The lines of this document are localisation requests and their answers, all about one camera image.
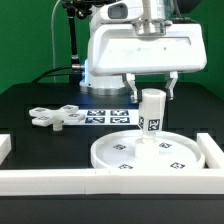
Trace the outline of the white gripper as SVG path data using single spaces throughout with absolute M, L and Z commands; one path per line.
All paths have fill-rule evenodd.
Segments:
M 135 74 L 165 74 L 166 94 L 174 99 L 178 72 L 202 70 L 207 62 L 199 24 L 173 24 L 165 35 L 138 36 L 131 24 L 99 27 L 89 40 L 88 69 L 94 76 L 123 74 L 132 103 L 138 102 Z

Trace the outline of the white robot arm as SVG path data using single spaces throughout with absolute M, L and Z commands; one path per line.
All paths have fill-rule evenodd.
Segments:
M 137 75 L 163 74 L 168 98 L 180 73 L 206 66 L 200 24 L 181 15 L 195 0 L 117 0 L 93 8 L 81 90 L 98 95 L 129 91 L 140 101 Z

